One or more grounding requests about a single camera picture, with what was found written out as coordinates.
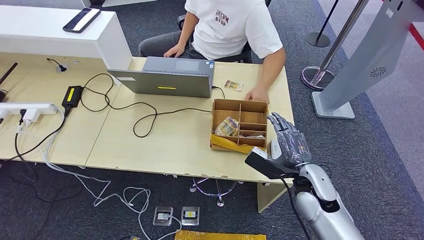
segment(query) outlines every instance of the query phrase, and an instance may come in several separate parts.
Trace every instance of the black smartphone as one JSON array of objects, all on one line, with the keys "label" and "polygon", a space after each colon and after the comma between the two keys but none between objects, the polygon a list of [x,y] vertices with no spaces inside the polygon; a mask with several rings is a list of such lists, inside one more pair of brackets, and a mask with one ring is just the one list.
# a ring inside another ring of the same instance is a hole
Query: black smartphone
[{"label": "black smartphone", "polygon": [[63,27],[63,30],[77,34],[82,33],[98,15],[100,15],[99,9],[84,8]]}]

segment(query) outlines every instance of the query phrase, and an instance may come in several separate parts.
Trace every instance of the yellow tape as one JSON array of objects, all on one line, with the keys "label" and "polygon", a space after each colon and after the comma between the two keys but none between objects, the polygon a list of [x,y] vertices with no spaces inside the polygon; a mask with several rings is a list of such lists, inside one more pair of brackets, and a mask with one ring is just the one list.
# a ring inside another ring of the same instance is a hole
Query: yellow tape
[{"label": "yellow tape", "polygon": [[253,149],[253,146],[237,145],[235,142],[230,141],[226,138],[217,136],[217,135],[211,135],[210,136],[210,143],[224,147],[226,149],[230,149],[230,150],[234,150],[234,151],[237,151],[237,152],[240,152],[240,153],[244,153],[244,154],[250,153]]},{"label": "yellow tape", "polygon": [[181,230],[175,234],[175,240],[267,240],[267,236]]},{"label": "yellow tape", "polygon": [[72,99],[72,95],[74,94],[74,89],[75,88],[71,88],[70,92],[69,92],[69,96],[67,96],[67,102],[70,102]]}]

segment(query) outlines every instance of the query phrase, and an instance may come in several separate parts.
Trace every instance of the laptop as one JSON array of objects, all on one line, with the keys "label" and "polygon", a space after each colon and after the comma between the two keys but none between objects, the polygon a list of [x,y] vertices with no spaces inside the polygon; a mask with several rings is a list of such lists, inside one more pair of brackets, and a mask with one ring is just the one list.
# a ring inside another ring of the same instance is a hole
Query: laptop
[{"label": "laptop", "polygon": [[149,56],[141,71],[107,71],[136,94],[210,98],[214,68],[210,60]]}]

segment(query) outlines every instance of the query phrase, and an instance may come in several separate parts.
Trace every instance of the white t-shirt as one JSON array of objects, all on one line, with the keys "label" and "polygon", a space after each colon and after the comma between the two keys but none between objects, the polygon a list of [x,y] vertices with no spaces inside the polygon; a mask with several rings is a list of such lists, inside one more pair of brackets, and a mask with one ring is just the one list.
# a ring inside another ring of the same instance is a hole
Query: white t-shirt
[{"label": "white t-shirt", "polygon": [[186,0],[199,19],[193,47],[209,60],[238,55],[246,42],[260,58],[283,47],[264,0]]}]

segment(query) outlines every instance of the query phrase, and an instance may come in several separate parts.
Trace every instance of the white cable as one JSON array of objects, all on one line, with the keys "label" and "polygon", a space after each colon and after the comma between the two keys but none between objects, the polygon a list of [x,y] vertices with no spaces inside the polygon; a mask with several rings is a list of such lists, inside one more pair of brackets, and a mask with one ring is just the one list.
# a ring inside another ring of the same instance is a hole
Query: white cable
[{"label": "white cable", "polygon": [[[64,113],[64,111],[62,110],[62,109],[60,109],[60,108],[58,108],[58,107],[56,107],[57,108],[57,110],[61,113],[61,115],[62,115],[62,121],[64,121],[65,120],[65,113]],[[82,185],[84,186],[84,188],[95,198],[95,200],[94,200],[94,202],[93,202],[93,206],[94,207],[97,207],[99,204],[101,204],[103,201],[106,201],[106,200],[108,200],[109,198],[111,198],[111,197],[118,197],[119,199],[120,199],[120,201],[122,202],[122,203],[124,203],[128,208],[130,208],[133,212],[135,212],[135,213],[138,213],[138,223],[139,223],[139,225],[140,225],[140,228],[141,228],[141,231],[143,232],[143,234],[144,234],[144,236],[148,239],[148,240],[151,240],[150,238],[149,238],[149,236],[146,234],[146,232],[144,231],[144,229],[143,229],[143,226],[142,226],[142,223],[141,223],[141,220],[140,220],[140,216],[141,216],[141,214],[142,213],[144,213],[146,210],[147,210],[147,208],[148,208],[148,206],[149,206],[149,198],[150,198],[150,193],[151,193],[151,191],[149,190],[149,189],[145,189],[145,188],[142,188],[142,187],[134,187],[134,186],[129,186],[129,187],[126,187],[124,190],[123,190],[123,192],[122,192],[122,196],[123,197],[121,197],[119,194],[117,194],[117,193],[113,193],[113,194],[111,194],[111,195],[109,195],[109,196],[107,196],[107,197],[105,197],[105,198],[101,198],[101,196],[103,195],[103,193],[105,192],[105,190],[108,188],[108,186],[112,183],[112,181],[111,180],[100,180],[100,179],[97,179],[97,178],[95,178],[95,177],[91,177],[91,176],[85,176],[85,175],[82,175],[82,174],[79,174],[79,173],[75,173],[75,172],[72,172],[72,171],[67,171],[67,170],[65,170],[65,169],[63,169],[63,168],[61,168],[61,167],[59,167],[59,166],[57,166],[56,164],[54,164],[54,163],[52,163],[52,162],[50,162],[49,161],[49,158],[48,158],[48,154],[49,154],[49,151],[50,151],[50,149],[52,148],[52,145],[53,145],[53,142],[56,140],[56,138],[57,138],[57,136],[58,136],[58,134],[60,133],[60,131],[61,131],[62,129],[60,129],[59,131],[57,131],[55,134],[53,134],[52,136],[51,136],[51,138],[50,138],[50,140],[47,142],[47,144],[46,144],[46,149],[42,149],[42,148],[39,148],[40,149],[40,151],[41,151],[41,153],[42,153],[42,155],[43,155],[43,158],[44,158],[44,162],[45,162],[45,164],[49,167],[49,168],[51,168],[51,169],[53,169],[53,170],[56,170],[56,171],[58,171],[58,172],[61,172],[61,173],[65,173],[65,174],[70,174],[70,175],[74,175],[81,183],[82,183]],[[85,179],[92,179],[92,180],[95,180],[95,181],[97,181],[97,182],[100,182],[100,183],[107,183],[106,184],[106,186],[103,188],[103,190],[100,192],[100,194],[98,195],[98,196],[96,196],[87,186],[86,186],[86,184],[84,183],[84,181],[81,179],[81,178],[85,178]],[[126,198],[126,196],[125,196],[125,193],[126,193],[126,191],[128,190],[128,189],[136,189],[136,190],[140,190],[137,194],[135,194],[132,198],[131,198],[131,200],[130,201],[127,201],[127,198]],[[140,211],[137,211],[137,210],[135,210],[134,208],[133,208],[133,206],[134,206],[134,204],[132,204],[132,201],[138,196],[138,195],[140,195],[140,194],[142,194],[142,193],[146,193],[146,201],[144,202],[144,205],[143,205],[143,207],[141,208],[141,210]],[[160,237],[159,239],[157,239],[157,240],[161,240],[161,239],[163,239],[163,238],[166,238],[167,236],[169,236],[169,235],[172,235],[172,234],[176,234],[176,233],[178,233],[179,231],[181,231],[181,229],[182,229],[182,224],[181,224],[181,222],[177,219],[177,218],[175,218],[174,216],[170,216],[171,218],[173,218],[173,219],[175,219],[178,223],[179,223],[179,229],[178,230],[176,230],[176,231],[173,231],[173,232],[170,232],[170,233],[168,233],[168,234],[166,234],[166,235],[164,235],[164,236],[162,236],[162,237]]]}]

